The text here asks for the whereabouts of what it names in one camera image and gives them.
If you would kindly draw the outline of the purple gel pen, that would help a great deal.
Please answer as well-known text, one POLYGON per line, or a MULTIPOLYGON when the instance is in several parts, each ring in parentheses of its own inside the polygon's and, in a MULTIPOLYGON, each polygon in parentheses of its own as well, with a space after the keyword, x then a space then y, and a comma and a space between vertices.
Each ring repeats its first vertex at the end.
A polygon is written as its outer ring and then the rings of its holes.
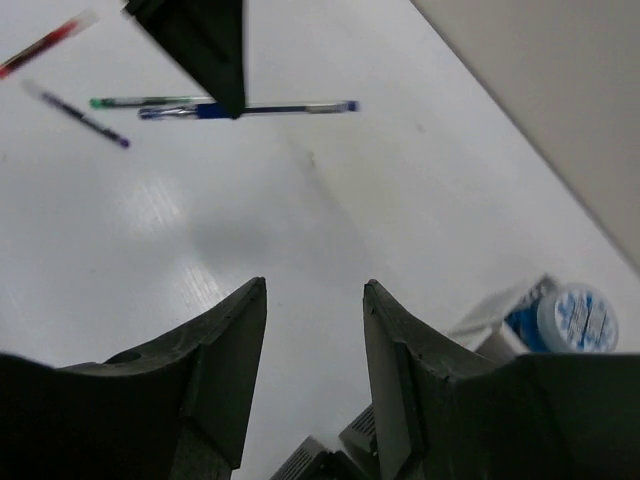
POLYGON ((38 98, 40 101, 46 103, 57 111, 62 112, 69 118, 72 118, 76 122, 82 124, 84 127, 118 145, 120 148, 128 149, 130 147, 131 143, 129 139, 107 127, 106 125, 98 122, 94 118, 90 117, 87 113, 65 101, 53 92, 46 90, 36 83, 30 81, 24 81, 22 85, 25 91, 34 98, 38 98))

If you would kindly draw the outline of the green gel pen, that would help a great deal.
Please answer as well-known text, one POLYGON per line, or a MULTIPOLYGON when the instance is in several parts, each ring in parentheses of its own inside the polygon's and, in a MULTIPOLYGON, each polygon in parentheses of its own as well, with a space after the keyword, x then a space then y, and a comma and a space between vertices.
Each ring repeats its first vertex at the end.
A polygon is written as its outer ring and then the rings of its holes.
POLYGON ((93 109, 131 109, 155 106, 187 105, 212 101, 207 96, 102 97, 91 98, 93 109))

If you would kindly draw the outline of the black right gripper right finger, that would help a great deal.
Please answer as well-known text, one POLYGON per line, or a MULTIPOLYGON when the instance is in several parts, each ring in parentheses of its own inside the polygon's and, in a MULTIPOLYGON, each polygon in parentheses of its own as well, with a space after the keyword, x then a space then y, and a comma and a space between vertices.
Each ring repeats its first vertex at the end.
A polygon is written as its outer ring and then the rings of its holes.
POLYGON ((385 479, 635 479, 639 359, 529 354, 497 364, 364 287, 385 479))

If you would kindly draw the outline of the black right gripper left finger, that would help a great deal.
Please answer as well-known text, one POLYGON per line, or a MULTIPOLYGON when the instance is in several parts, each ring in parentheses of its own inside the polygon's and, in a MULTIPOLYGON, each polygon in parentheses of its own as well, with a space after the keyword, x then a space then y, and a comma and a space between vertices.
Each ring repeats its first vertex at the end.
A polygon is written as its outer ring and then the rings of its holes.
POLYGON ((5 479, 227 479, 241 465, 267 319, 256 277, 102 363, 1 357, 5 479))

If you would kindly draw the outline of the red gel pen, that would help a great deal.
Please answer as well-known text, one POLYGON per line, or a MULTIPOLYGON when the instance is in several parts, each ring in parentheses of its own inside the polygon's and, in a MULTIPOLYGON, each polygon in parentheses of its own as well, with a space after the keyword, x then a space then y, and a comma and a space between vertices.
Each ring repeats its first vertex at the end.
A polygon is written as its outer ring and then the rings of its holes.
POLYGON ((46 35, 22 49, 1 64, 1 79, 4 80, 14 71, 22 68, 37 56, 53 48, 63 40, 79 34, 98 21, 97 14, 87 9, 68 19, 46 35))

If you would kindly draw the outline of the blue cleaning gel jar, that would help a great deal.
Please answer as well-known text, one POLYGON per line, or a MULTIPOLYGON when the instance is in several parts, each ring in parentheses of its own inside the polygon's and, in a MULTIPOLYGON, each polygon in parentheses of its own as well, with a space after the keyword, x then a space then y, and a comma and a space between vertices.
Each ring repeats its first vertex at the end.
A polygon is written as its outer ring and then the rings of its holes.
POLYGON ((536 353, 612 353, 619 337, 612 306, 584 284, 541 287, 505 322, 536 353))

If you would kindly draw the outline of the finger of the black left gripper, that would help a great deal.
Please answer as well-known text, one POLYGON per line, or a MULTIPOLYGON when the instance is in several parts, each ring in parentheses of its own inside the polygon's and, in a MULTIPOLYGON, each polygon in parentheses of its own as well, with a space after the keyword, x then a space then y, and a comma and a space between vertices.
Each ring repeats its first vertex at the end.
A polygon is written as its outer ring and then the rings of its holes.
POLYGON ((124 10, 233 119, 243 114, 242 0, 133 0, 124 10))

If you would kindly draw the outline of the blue ballpoint pen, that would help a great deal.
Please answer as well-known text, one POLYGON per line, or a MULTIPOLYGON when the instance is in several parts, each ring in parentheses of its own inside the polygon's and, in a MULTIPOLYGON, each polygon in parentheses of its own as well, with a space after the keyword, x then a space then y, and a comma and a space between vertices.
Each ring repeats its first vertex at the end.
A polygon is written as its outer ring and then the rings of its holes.
MULTIPOLYGON (((307 104, 265 104, 247 106, 240 116, 290 115, 290 114, 341 114, 358 112, 360 103, 355 100, 307 104)), ((174 107, 142 108, 138 111, 141 120, 164 120, 169 118, 213 120, 233 119, 220 103, 200 103, 174 107)))

